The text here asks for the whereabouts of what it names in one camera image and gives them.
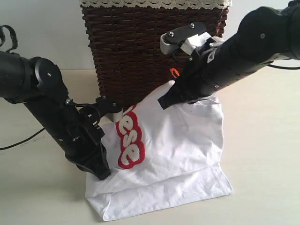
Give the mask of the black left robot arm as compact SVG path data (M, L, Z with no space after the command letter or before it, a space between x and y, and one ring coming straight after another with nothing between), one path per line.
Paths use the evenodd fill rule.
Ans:
M74 103L60 69L52 61L1 52L0 96L11 104L24 104L62 148L66 159L81 171L99 180L111 174L101 143L100 108Z

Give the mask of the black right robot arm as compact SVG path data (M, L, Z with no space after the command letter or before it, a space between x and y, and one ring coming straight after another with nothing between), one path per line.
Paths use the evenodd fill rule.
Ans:
M272 67L277 60L300 58L300 3L284 9L259 7L245 15L227 40L214 37L202 22L164 33L163 54L184 52L188 59L174 85L158 99L163 109L210 98L217 91Z

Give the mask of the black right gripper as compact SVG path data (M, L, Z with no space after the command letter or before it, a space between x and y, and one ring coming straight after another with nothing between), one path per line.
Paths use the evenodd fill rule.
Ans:
M212 47L208 44L194 49L175 84L160 98L162 109L182 103L194 103L207 99L225 87L225 71L222 49L224 44Z

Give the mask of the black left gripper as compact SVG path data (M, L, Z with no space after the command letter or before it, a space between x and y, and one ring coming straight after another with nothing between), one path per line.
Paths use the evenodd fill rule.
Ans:
M103 130L98 123L103 116L98 104L59 104L56 108L63 140L61 144L68 161L99 180L111 175L101 138Z

